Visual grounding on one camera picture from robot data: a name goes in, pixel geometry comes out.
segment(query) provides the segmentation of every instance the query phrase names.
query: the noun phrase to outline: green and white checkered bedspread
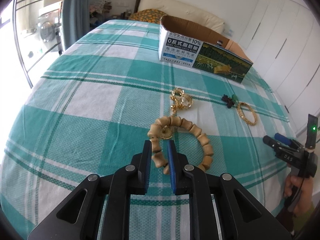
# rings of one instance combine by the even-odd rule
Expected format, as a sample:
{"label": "green and white checkered bedspread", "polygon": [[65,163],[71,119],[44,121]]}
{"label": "green and white checkered bedspread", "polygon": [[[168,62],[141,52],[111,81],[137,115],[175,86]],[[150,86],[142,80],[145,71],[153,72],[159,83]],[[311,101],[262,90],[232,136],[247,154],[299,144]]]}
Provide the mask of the green and white checkered bedspread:
{"label": "green and white checkered bedspread", "polygon": [[[178,115],[201,127],[213,145],[208,172],[232,174],[274,215],[282,208],[288,170],[262,137],[294,135],[271,89],[253,68],[237,84],[160,62],[158,39],[159,25],[109,21],[70,47],[32,89],[1,164],[1,207],[24,239],[87,175],[112,174],[142,151],[150,125],[170,114],[175,87],[194,99]],[[249,103],[258,124],[249,127],[235,108],[227,109],[223,94]],[[173,139],[191,164],[201,162],[193,135]],[[174,196],[169,176],[152,162],[147,195],[131,197],[130,239],[189,239],[188,219],[188,196]]]}

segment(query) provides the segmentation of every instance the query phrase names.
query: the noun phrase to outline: orange floral pillow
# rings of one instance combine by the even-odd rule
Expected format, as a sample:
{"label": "orange floral pillow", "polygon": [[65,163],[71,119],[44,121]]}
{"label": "orange floral pillow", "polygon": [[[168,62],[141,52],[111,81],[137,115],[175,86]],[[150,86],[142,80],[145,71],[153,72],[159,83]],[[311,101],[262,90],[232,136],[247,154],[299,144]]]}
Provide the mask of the orange floral pillow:
{"label": "orange floral pillow", "polygon": [[129,16],[129,20],[160,24],[160,19],[166,13],[156,9],[146,9]]}

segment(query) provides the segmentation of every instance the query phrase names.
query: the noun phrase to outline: metal bolt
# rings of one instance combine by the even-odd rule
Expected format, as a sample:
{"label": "metal bolt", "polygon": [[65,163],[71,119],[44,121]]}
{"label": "metal bolt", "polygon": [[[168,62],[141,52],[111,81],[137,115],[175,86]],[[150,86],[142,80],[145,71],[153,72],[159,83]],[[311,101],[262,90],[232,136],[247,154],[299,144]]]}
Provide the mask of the metal bolt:
{"label": "metal bolt", "polygon": [[229,173],[224,173],[224,174],[222,175],[222,178],[223,178],[224,180],[231,180],[231,179],[232,179],[232,176],[231,176]]}
{"label": "metal bolt", "polygon": [[90,175],[88,176],[88,180],[89,180],[89,181],[95,181],[97,178],[98,178],[98,175],[97,175],[97,174],[90,174]]}
{"label": "metal bolt", "polygon": [[184,169],[185,169],[186,171],[193,171],[194,166],[191,165],[191,164],[187,164],[186,166],[184,166]]}
{"label": "metal bolt", "polygon": [[126,170],[126,171],[134,171],[135,168],[136,168],[136,167],[135,167],[134,165],[129,164],[129,165],[127,165],[127,166],[125,167],[125,170]]}

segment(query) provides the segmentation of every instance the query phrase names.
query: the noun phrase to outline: cream padded headboard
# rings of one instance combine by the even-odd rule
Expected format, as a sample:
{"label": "cream padded headboard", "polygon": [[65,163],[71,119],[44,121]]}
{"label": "cream padded headboard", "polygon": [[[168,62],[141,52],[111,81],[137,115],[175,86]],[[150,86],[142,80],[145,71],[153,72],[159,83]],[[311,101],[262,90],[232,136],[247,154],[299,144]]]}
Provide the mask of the cream padded headboard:
{"label": "cream padded headboard", "polygon": [[216,15],[176,0],[141,0],[139,11],[157,9],[164,13],[199,23],[217,33],[223,32],[224,21]]}

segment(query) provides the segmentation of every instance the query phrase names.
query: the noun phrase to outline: human hand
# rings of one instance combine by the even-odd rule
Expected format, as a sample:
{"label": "human hand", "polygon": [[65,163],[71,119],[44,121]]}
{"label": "human hand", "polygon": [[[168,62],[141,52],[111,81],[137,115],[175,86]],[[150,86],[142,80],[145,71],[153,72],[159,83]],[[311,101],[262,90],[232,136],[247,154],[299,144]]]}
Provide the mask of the human hand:
{"label": "human hand", "polygon": [[[301,186],[303,178],[288,175],[284,184],[284,197],[290,197],[292,195],[292,186],[296,186],[298,189]],[[313,178],[305,178],[301,187],[301,197],[297,205],[295,206],[293,213],[298,217],[307,212],[312,204],[312,191],[313,191]]]}

